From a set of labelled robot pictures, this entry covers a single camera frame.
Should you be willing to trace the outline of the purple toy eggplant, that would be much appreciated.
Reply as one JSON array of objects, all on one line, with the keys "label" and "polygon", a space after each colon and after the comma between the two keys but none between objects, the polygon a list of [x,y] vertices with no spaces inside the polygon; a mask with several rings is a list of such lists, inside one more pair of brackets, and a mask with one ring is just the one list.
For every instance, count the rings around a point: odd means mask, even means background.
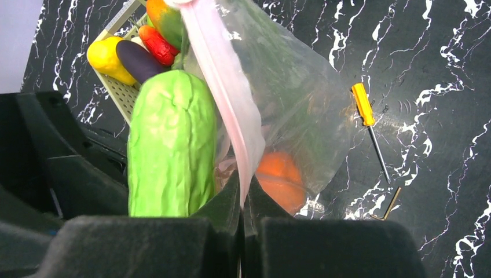
[{"label": "purple toy eggplant", "polygon": [[167,71],[150,52],[132,41],[119,41],[116,54],[124,68],[140,84]]}]

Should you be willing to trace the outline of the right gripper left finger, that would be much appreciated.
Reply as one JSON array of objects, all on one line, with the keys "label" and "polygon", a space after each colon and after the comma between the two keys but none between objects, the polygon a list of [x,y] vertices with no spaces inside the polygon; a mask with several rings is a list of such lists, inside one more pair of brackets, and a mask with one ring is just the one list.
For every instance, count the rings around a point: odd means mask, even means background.
[{"label": "right gripper left finger", "polygon": [[51,241],[36,277],[237,277],[237,173],[188,218],[80,216]]}]

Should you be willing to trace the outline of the orange toy fruit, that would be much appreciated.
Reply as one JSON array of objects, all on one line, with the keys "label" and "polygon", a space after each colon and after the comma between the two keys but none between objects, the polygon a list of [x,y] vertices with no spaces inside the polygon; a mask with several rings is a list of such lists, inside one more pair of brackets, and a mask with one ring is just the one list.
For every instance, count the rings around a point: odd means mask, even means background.
[{"label": "orange toy fruit", "polygon": [[262,189],[289,214],[304,206],[306,189],[301,171],[288,153],[264,154],[255,175]]}]

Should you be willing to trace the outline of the green toy bitter gourd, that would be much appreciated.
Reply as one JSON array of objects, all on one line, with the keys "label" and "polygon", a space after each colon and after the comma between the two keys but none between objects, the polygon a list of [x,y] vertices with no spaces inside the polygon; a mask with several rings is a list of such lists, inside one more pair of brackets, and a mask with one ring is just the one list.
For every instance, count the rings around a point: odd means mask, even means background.
[{"label": "green toy bitter gourd", "polygon": [[215,195],[217,116],[206,83],[183,70],[140,88],[127,143],[132,217],[188,217]]}]

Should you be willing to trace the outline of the clear zip top bag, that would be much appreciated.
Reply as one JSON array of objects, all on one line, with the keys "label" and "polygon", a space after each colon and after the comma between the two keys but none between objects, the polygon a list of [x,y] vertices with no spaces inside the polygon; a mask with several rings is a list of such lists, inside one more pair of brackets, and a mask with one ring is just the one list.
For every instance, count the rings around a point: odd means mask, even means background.
[{"label": "clear zip top bag", "polygon": [[244,199],[263,155],[286,152],[301,171],[306,207],[348,153],[356,110],[348,85],[253,1],[168,5],[180,12],[190,41],[184,66],[208,83],[226,132],[218,177],[237,170]]}]

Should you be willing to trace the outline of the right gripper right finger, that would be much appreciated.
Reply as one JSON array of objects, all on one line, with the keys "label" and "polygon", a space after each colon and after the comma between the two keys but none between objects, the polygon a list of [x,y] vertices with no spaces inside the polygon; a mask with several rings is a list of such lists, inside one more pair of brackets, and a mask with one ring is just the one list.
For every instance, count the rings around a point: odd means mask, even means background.
[{"label": "right gripper right finger", "polygon": [[253,179],[244,204],[245,277],[425,277],[395,222],[298,220]]}]

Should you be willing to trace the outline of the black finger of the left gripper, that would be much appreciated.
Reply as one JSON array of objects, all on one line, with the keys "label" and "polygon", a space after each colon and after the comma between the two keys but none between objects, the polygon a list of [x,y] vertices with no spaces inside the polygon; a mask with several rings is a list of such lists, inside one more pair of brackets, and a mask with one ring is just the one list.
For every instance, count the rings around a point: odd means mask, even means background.
[{"label": "black finger of the left gripper", "polygon": [[58,92],[1,95],[1,233],[54,235],[126,220],[121,152],[103,153]]}]

